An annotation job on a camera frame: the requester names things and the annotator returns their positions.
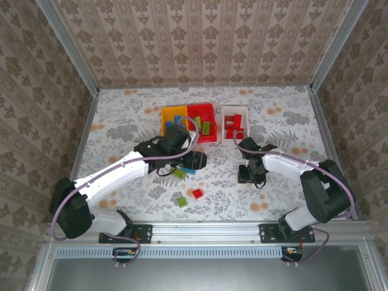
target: red lego brick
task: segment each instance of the red lego brick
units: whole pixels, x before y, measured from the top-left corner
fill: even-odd
[[[194,190],[194,191],[193,191],[193,194],[194,194],[195,199],[200,199],[200,197],[203,197],[203,196],[204,196],[203,193],[202,193],[202,191],[200,191],[200,189]]]
[[[244,134],[242,132],[244,130],[243,129],[237,129],[237,131],[240,132],[240,133],[237,133],[236,139],[243,139],[244,138]]]
[[[239,129],[241,127],[241,118],[242,116],[240,114],[235,114],[235,121],[233,123],[235,129]]]
[[[234,133],[235,133],[235,130],[234,130],[234,129],[228,129],[228,130],[226,131],[226,139],[232,139]]]
[[[227,122],[227,121],[234,122],[235,121],[235,117],[234,116],[225,116],[225,122]]]
[[[225,129],[232,129],[234,127],[234,116],[225,116]]]

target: green lego brick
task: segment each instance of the green lego brick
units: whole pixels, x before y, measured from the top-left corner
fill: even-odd
[[[185,197],[178,198],[178,205],[180,208],[187,206],[187,201]]]
[[[196,123],[196,125],[198,125],[198,130],[200,131],[201,128],[202,128],[202,126],[201,126],[201,117],[197,116],[195,118],[195,123]]]
[[[171,168],[170,172],[172,172],[172,174],[174,176],[176,176],[177,178],[183,180],[184,177],[186,176],[186,172],[185,171],[182,171],[181,169],[176,169],[175,168]]]
[[[202,134],[203,135],[210,134],[210,121],[204,121],[204,125],[202,127]]]

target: floor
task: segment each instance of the floor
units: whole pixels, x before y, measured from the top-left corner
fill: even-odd
[[[250,135],[311,161],[326,159],[310,103],[308,87],[193,87],[172,89],[101,90],[87,140],[79,177],[117,161],[141,141],[159,135],[161,107],[211,102],[221,128],[222,105],[249,107]],[[121,209],[135,221],[252,221],[277,220],[303,203],[297,182],[269,173],[265,188],[237,184],[238,165],[244,164],[233,145],[198,144],[208,155],[205,169],[183,181],[155,173],[134,180],[99,202],[101,209]],[[204,197],[195,200],[192,191]],[[188,206],[179,208],[177,199]]]

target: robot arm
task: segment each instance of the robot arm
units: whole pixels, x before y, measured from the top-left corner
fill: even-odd
[[[281,152],[274,145],[261,148],[252,138],[242,140],[239,146],[252,151]],[[248,163],[247,166],[239,166],[239,183],[262,184],[266,181],[266,173],[276,172],[302,184],[306,203],[279,219],[279,231],[284,239],[292,237],[299,230],[317,222],[327,223],[350,207],[347,193],[334,180],[311,166],[279,154],[259,155],[243,151],[241,153]],[[327,159],[321,163],[310,163],[331,173],[350,189],[335,162]]]
[[[68,178],[61,179],[56,185],[49,211],[54,215],[60,203],[70,192],[91,179],[101,176],[95,182],[79,190],[67,201],[57,222],[67,238],[77,238],[86,232],[109,232],[114,235],[121,233],[126,227],[130,227],[129,224],[132,224],[125,213],[108,212],[101,209],[96,211],[94,206],[112,190],[133,179],[163,168],[167,164],[184,166],[194,170],[203,169],[206,166],[207,156],[202,152],[191,151],[180,158],[166,158],[187,150],[195,139],[195,135],[195,132],[188,132],[180,125],[173,125],[164,136],[157,136],[149,141],[141,142],[133,152],[97,173],[73,182]],[[163,159],[125,164],[127,161],[143,157],[163,157]]]

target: wall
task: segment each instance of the wall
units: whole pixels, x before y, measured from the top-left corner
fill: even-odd
[[[350,0],[55,0],[100,87],[310,82]]]
[[[0,290],[34,269],[91,96],[35,1],[0,1]]]
[[[388,1],[370,0],[319,89],[356,209],[388,266]]]

